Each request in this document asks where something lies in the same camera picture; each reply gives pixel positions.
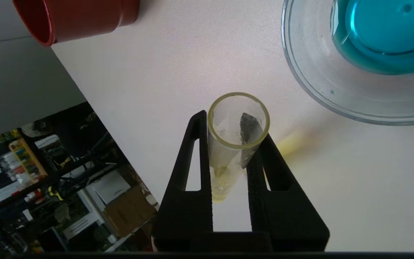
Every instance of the blue liquid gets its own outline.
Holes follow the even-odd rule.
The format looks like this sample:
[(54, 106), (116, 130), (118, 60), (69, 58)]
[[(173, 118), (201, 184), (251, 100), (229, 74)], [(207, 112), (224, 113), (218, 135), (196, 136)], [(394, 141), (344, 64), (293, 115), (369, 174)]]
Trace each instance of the blue liquid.
[(330, 22), (351, 64), (384, 75), (414, 72), (414, 0), (335, 0)]

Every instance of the cardboard box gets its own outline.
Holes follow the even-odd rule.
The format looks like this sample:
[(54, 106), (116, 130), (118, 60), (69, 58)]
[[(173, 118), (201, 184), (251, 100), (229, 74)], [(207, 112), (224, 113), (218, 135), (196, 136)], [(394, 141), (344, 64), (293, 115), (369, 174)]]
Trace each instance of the cardboard box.
[(120, 237), (132, 233), (156, 213), (156, 209), (146, 201), (147, 195), (150, 193), (137, 185), (105, 208), (105, 216)]

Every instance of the glass beaker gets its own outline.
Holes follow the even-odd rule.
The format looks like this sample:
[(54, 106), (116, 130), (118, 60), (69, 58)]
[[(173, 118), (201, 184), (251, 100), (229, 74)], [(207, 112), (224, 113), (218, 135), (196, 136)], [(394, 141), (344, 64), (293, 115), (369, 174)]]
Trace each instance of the glass beaker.
[(208, 112), (212, 200), (223, 201), (269, 131), (263, 103), (246, 93), (218, 98)]

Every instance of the glass bowl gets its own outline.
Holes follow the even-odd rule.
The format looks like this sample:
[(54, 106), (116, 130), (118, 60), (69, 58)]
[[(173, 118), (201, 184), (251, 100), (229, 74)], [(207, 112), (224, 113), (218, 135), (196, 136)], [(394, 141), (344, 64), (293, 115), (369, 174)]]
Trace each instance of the glass bowl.
[[(285, 0), (282, 44), (294, 77), (314, 100), (347, 118), (381, 125), (414, 124), (414, 67), (384, 69), (381, 60), (356, 59), (336, 46), (337, 29), (345, 25), (337, 19), (345, 11), (340, 10), (340, 2)], [(397, 10), (404, 12), (404, 17), (414, 12), (408, 5)], [(385, 57), (381, 52), (377, 56)], [(408, 52), (404, 57), (391, 56), (393, 62), (399, 58), (403, 58), (401, 64), (412, 64), (414, 56)]]

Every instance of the clear glass bowl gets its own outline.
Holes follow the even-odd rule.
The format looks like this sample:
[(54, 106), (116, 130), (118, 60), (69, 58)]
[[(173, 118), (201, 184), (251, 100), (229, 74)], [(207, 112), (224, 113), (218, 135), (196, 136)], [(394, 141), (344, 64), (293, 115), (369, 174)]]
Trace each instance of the clear glass bowl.
[(332, 19), (337, 2), (285, 0), (282, 44), (294, 77), (314, 100), (347, 118), (414, 124), (414, 73), (375, 73), (340, 54), (333, 40), (337, 23), (343, 22)]

